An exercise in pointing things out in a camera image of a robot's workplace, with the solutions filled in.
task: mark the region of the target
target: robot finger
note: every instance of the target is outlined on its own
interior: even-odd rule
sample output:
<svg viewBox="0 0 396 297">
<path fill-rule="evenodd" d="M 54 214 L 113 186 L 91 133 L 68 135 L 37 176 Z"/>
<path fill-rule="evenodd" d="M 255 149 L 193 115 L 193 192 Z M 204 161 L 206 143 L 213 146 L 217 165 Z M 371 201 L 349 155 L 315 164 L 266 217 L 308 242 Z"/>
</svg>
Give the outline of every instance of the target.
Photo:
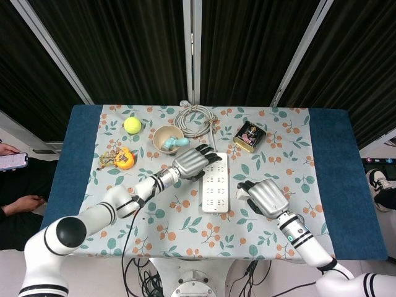
<svg viewBox="0 0 396 297">
<path fill-rule="evenodd" d="M 215 158 L 218 157 L 216 153 L 208 153 L 205 155 L 205 158 L 209 160 L 209 158 Z"/>
<path fill-rule="evenodd" d="M 239 184 L 237 185 L 237 188 L 238 188 L 238 189 L 243 189 L 245 192 L 249 193 L 249 190 L 250 190 L 251 187 L 249 187 L 249 186 L 248 186 L 247 184 L 245 184 L 245 183 L 239 183 Z"/>
<path fill-rule="evenodd" d="M 249 187 L 254 187 L 256 184 L 252 183 L 251 181 L 245 181 L 245 183 L 249 186 Z"/>
<path fill-rule="evenodd" d="M 198 145 L 198 146 L 196 147 L 196 150 L 199 152 L 200 150 L 206 148 L 207 146 L 208 146 L 207 144 Z"/>
<path fill-rule="evenodd" d="M 207 147 L 200 151 L 201 154 L 205 155 L 213 150 L 213 147 Z"/>
<path fill-rule="evenodd" d="M 200 179 L 200 178 L 203 177 L 204 175 L 205 175 L 205 171 L 202 170 L 202 171 L 201 171 L 200 173 L 198 173 L 197 175 L 188 178 L 188 180 L 190 180 L 190 181 L 197 181 L 198 179 Z"/>
<path fill-rule="evenodd" d="M 215 163 L 217 161 L 221 161 L 221 160 L 222 160 L 222 158 L 220 158 L 219 156 L 208 158 L 209 165 L 212 164 L 212 163 Z"/>
<path fill-rule="evenodd" d="M 249 204 L 250 208 L 258 215 L 263 215 L 260 209 L 257 207 L 256 204 L 252 201 L 252 199 L 247 200 L 247 204 Z"/>
</svg>

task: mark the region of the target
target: floor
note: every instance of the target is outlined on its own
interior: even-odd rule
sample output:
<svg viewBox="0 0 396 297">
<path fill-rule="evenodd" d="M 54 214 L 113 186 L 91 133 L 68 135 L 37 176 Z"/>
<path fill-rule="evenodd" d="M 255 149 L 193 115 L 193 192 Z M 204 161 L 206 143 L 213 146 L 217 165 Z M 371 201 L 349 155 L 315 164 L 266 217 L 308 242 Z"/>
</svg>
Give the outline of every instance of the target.
<svg viewBox="0 0 396 297">
<path fill-rule="evenodd" d="M 11 135 L 7 135 L 0 129 L 0 138 L 9 144 L 15 145 L 19 149 L 29 152 L 29 155 L 34 156 L 31 148 L 21 143 Z M 396 158 L 396 148 L 391 151 L 392 155 L 386 157 Z M 45 160 L 53 160 L 56 156 L 35 155 L 37 158 Z M 370 157 L 382 157 L 382 155 L 372 155 Z M 396 212 L 391 213 L 377 213 L 384 236 L 388 239 L 387 247 L 390 252 L 395 253 L 396 257 Z M 396 265 L 389 262 L 378 261 L 340 261 L 342 265 L 348 268 L 354 275 L 359 275 L 366 272 L 382 273 L 396 276 Z M 228 276 L 227 284 L 231 284 L 237 278 L 240 278 L 249 262 L 237 260 L 232 265 Z M 260 280 L 267 271 L 269 262 L 266 260 L 260 261 L 256 268 L 256 279 Z M 0 252 L 0 289 L 1 296 L 16 296 L 20 290 L 25 274 L 24 254 L 17 251 L 1 251 Z M 69 282 L 69 296 L 70 297 L 85 297 L 85 296 L 126 296 L 120 259 L 96 259 L 96 258 L 81 258 L 70 256 L 65 261 L 62 267 L 62 274 Z M 320 277 L 318 270 L 310 268 L 303 264 L 292 264 L 282 260 L 276 260 L 272 263 L 272 268 L 266 281 L 254 288 L 254 296 L 268 297 L 281 293 L 291 287 L 313 282 Z M 137 272 L 132 269 L 127 276 L 128 282 L 133 292 L 140 292 L 137 282 Z M 236 282 L 231 296 L 238 296 L 244 281 Z M 228 296 L 229 287 L 225 288 L 226 296 Z M 315 286 L 299 288 L 295 291 L 285 294 L 284 296 L 318 296 Z"/>
</svg>

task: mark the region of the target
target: power strip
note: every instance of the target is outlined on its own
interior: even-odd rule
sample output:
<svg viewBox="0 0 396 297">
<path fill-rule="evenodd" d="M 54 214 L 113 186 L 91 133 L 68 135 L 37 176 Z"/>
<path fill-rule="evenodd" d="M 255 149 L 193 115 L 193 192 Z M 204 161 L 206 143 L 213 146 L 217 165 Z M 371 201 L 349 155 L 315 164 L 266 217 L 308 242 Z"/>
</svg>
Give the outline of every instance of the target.
<svg viewBox="0 0 396 297">
<path fill-rule="evenodd" d="M 221 161 L 205 168 L 202 178 L 202 210 L 208 213 L 225 213 L 230 208 L 228 197 L 228 156 L 216 153 Z"/>
</svg>

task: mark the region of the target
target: floral tablecloth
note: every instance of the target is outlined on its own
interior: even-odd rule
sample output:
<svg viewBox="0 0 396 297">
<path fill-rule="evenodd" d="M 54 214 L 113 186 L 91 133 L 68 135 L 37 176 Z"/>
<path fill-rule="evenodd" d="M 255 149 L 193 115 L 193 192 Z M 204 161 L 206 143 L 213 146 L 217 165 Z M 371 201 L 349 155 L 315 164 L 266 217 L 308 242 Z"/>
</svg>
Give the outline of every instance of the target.
<svg viewBox="0 0 396 297">
<path fill-rule="evenodd" d="M 164 155 L 152 144 L 153 133 L 173 124 L 179 106 L 104 105 L 92 161 L 90 179 L 80 211 L 99 203 L 110 187 L 123 184 L 130 193 L 136 183 L 170 165 L 175 156 Z M 201 207 L 199 183 L 179 181 L 155 196 L 138 214 L 131 230 L 126 254 L 146 257 L 230 257 L 235 259 L 299 260 L 277 222 L 254 213 L 247 203 L 235 199 L 240 181 L 272 178 L 290 201 L 290 211 L 300 213 L 306 226 L 327 252 L 334 253 L 316 183 L 315 163 L 309 132 L 309 111 L 302 108 L 213 107 L 218 116 L 215 140 L 219 152 L 229 156 L 230 211 L 213 215 Z M 122 127 L 129 116 L 143 126 L 129 135 Z M 247 153 L 232 141 L 249 120 L 267 136 Z M 201 125 L 203 114 L 187 117 L 192 128 Z M 209 144 L 208 135 L 192 139 L 190 148 Z M 115 147 L 127 146 L 137 156 L 130 170 L 107 167 L 98 171 L 98 157 Z M 182 148 L 177 155 L 187 150 Z M 121 256 L 131 218 L 89 237 L 75 254 Z"/>
</svg>

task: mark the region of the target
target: shoe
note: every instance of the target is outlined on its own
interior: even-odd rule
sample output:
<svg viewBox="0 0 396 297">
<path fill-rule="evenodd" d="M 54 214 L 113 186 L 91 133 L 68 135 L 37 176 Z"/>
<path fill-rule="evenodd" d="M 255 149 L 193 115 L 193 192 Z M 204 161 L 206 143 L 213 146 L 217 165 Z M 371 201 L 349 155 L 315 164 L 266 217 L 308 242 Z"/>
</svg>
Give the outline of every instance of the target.
<svg viewBox="0 0 396 297">
<path fill-rule="evenodd" d="M 384 189 L 390 189 L 391 185 L 386 179 L 385 175 L 378 169 L 373 169 L 367 172 L 366 174 L 367 181 L 369 183 L 369 188 L 371 192 L 371 197 L 374 201 L 374 205 L 380 212 L 388 212 L 391 209 L 382 206 L 381 204 L 375 201 L 375 197 Z"/>
</svg>

